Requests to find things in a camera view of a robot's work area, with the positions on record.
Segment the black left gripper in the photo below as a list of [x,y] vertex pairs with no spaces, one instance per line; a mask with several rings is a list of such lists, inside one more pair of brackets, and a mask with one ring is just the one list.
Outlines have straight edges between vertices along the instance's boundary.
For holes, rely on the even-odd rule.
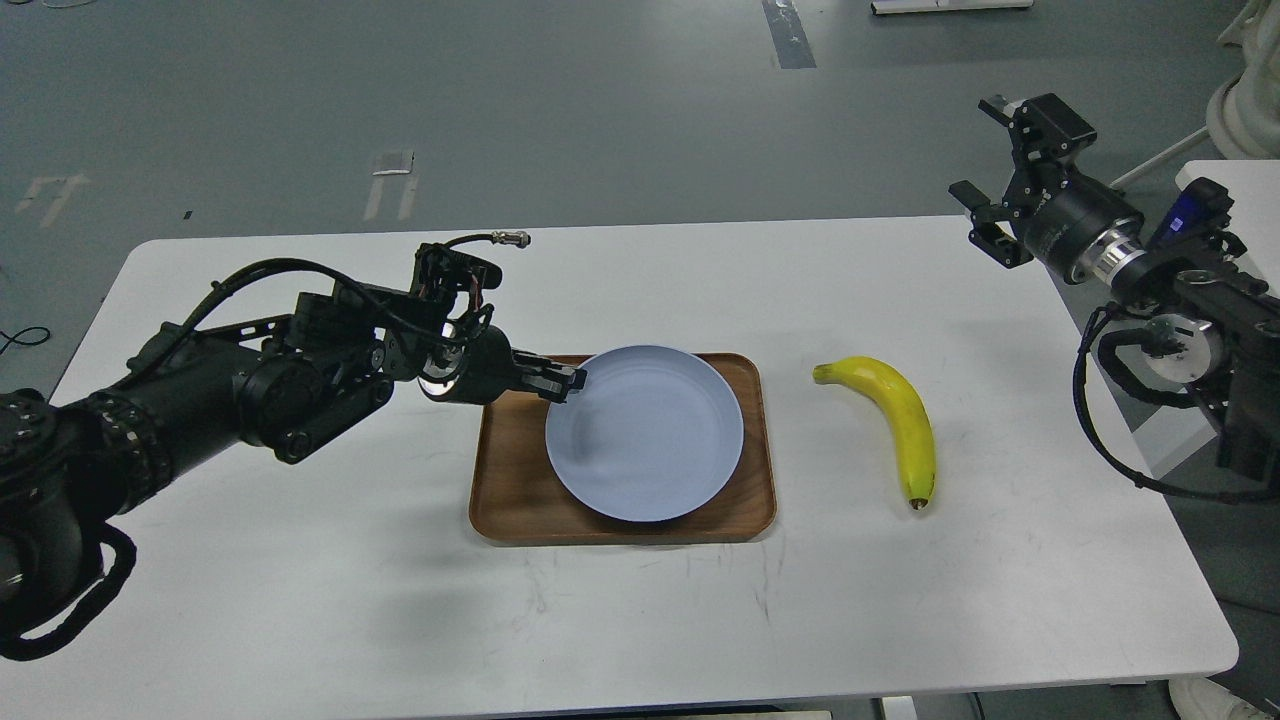
[[463,351],[445,378],[435,366],[419,378],[420,392],[434,402],[486,405],[508,391],[536,395],[563,404],[584,388],[588,372],[548,356],[512,350],[506,333],[488,327]]

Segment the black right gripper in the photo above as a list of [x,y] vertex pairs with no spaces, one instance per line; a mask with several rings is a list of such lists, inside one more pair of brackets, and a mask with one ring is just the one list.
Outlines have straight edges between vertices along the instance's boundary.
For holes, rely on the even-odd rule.
[[[978,109],[1007,131],[1015,172],[1005,191],[1007,208],[968,179],[948,187],[968,213],[973,246],[1001,266],[1012,269],[1036,259],[1065,283],[1080,284],[1111,233],[1137,237],[1143,214],[1116,191],[1078,172],[1079,154],[1098,133],[1061,97],[1043,94],[1014,101],[992,95],[980,99]],[[1001,222],[1009,222],[1012,234]]]

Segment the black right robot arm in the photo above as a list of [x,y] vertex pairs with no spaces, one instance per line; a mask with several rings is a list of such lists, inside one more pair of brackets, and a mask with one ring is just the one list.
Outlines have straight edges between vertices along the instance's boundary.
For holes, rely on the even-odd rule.
[[[1082,172],[1096,129],[1055,94],[1000,95],[978,108],[1011,143],[1012,174],[1000,199],[972,182],[948,193],[972,223],[969,242],[1006,268],[1037,261],[1068,284],[1098,281],[1108,301],[1088,318],[1071,370],[1071,402],[1093,450],[1137,488],[1216,503],[1277,501],[1277,299],[1238,265],[1247,247],[1230,228],[1233,199],[1192,181],[1142,236],[1143,214]],[[1249,489],[1190,489],[1116,459],[1085,400],[1096,359],[1125,395],[1156,407],[1194,409],[1216,436],[1219,468]]]

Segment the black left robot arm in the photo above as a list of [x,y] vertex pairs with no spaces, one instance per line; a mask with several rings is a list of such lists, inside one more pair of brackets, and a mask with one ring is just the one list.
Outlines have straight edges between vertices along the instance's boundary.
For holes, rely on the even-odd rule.
[[500,268],[424,243],[407,290],[273,258],[212,283],[164,323],[118,382],[65,406],[3,396],[3,657],[69,644],[118,597],[137,559],[110,519],[233,445],[297,464],[415,380],[443,404],[508,392],[562,404],[588,373],[515,348],[483,295]]

